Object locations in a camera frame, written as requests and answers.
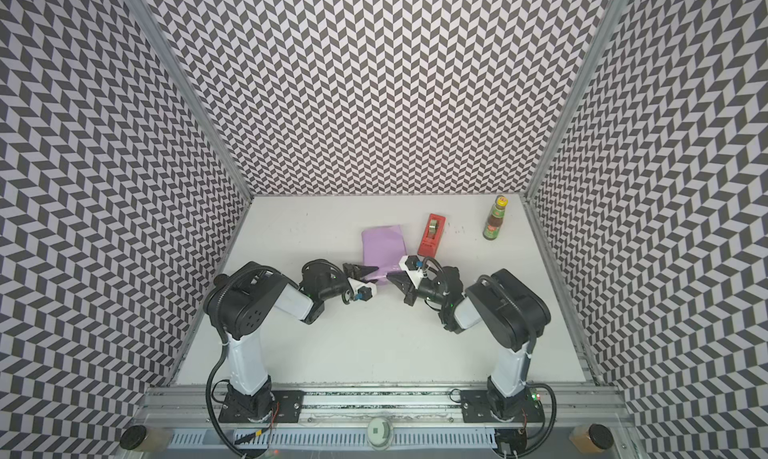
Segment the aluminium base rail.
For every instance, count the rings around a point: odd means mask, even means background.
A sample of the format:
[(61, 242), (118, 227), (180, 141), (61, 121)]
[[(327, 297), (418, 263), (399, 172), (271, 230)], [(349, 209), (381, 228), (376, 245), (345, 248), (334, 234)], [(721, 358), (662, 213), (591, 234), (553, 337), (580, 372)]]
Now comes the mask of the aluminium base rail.
[[(632, 420), (621, 394), (612, 387), (581, 383), (535, 386), (533, 416), (514, 422), (490, 419), (482, 408), (486, 391), (477, 384), (437, 385), (279, 385), (277, 420), (281, 424), (352, 427), (375, 417), (405, 426), (455, 424), (558, 426), (596, 422), (629, 425)], [(224, 411), (221, 401), (208, 402), (201, 386), (153, 388), (146, 393), (136, 421), (156, 426), (204, 428)]]

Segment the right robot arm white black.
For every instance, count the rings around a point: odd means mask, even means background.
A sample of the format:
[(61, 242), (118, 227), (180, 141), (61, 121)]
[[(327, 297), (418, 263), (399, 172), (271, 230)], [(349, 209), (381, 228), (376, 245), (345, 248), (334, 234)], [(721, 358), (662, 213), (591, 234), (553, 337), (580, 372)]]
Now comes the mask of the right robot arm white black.
[(465, 286), (455, 267), (407, 263), (387, 280), (413, 305), (419, 299), (435, 306), (443, 328), (460, 334), (482, 324), (498, 344), (498, 355), (487, 379), (482, 408), (492, 420), (514, 422), (533, 416), (537, 399), (528, 381), (539, 337), (551, 322), (545, 302), (506, 269), (483, 275)]

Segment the right corner jar black lid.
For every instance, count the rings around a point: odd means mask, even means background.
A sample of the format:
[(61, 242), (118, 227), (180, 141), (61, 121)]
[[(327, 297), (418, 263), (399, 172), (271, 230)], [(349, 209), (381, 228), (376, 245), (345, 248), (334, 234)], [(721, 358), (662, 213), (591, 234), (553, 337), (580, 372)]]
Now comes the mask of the right corner jar black lid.
[(612, 431), (596, 423), (575, 427), (569, 434), (569, 440), (582, 454), (603, 453), (615, 445)]

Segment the round white button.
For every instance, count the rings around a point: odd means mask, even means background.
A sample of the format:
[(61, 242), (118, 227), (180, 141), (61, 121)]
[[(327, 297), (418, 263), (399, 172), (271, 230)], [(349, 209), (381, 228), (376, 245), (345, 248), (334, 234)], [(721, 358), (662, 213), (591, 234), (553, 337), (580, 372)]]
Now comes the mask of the round white button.
[(366, 429), (366, 440), (374, 450), (386, 450), (394, 441), (394, 426), (386, 417), (373, 418)]

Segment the red tape dispenser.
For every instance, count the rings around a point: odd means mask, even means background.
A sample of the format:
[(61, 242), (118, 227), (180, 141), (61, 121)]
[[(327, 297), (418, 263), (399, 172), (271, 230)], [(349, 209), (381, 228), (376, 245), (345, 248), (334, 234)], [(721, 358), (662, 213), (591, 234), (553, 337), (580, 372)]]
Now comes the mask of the red tape dispenser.
[(431, 214), (427, 220), (417, 254), (435, 258), (442, 239), (446, 218), (441, 215)]

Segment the pink wrapping paper sheet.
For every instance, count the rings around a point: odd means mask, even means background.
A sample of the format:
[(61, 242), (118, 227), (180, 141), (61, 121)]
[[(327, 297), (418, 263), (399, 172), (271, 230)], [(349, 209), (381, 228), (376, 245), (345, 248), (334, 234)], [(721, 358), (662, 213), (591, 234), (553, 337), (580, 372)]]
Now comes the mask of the pink wrapping paper sheet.
[(389, 273), (400, 272), (399, 263), (407, 255), (405, 240), (399, 225), (365, 229), (362, 234), (363, 264), (376, 267), (364, 275), (367, 281), (385, 280)]

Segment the small jar black lid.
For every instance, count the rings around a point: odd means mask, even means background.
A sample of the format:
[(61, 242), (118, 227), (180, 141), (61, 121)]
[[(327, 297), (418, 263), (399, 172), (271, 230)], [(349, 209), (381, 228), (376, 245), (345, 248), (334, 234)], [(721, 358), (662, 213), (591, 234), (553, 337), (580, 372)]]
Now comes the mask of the small jar black lid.
[(213, 280), (213, 286), (214, 287), (220, 287), (224, 284), (226, 284), (229, 280), (228, 274), (219, 274), (217, 275)]

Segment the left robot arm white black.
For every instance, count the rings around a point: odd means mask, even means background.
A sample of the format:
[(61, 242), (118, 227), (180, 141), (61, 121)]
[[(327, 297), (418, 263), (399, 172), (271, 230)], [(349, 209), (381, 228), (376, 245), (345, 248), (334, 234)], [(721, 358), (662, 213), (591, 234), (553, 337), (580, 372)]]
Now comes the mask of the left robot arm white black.
[(259, 333), (272, 310), (311, 325), (330, 299), (351, 304), (367, 302), (377, 294), (376, 281), (348, 276), (325, 259), (307, 262), (301, 274), (301, 281), (295, 282), (271, 266), (251, 261), (232, 275), (214, 278), (204, 312), (221, 339), (219, 363), (230, 367), (220, 421), (264, 422), (277, 413)]

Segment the corner jar black lid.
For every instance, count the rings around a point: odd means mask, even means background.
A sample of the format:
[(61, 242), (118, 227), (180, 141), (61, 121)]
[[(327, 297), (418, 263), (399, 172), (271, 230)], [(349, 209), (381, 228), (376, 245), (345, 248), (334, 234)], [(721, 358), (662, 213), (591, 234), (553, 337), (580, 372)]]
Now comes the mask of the corner jar black lid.
[(575, 427), (569, 434), (569, 440), (582, 454), (603, 453), (615, 445), (612, 431), (596, 423)]
[(161, 452), (169, 446), (172, 437), (170, 429), (132, 425), (123, 431), (119, 446), (127, 451)]

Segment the left corner jar black lid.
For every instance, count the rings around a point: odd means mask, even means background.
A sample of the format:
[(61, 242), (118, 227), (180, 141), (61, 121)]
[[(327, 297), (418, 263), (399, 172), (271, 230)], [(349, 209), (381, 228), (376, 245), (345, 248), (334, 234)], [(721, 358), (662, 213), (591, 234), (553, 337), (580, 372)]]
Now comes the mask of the left corner jar black lid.
[(172, 437), (170, 429), (132, 425), (123, 431), (119, 446), (127, 451), (161, 452), (169, 446)]

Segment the green sauce bottle yellow cap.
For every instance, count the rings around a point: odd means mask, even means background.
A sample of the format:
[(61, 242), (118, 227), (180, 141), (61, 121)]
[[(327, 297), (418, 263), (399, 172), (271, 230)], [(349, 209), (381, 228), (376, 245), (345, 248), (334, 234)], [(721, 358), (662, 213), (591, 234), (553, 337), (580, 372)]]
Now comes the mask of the green sauce bottle yellow cap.
[(483, 237), (486, 240), (492, 241), (498, 238), (507, 205), (508, 199), (504, 195), (498, 195), (495, 198), (483, 230)]

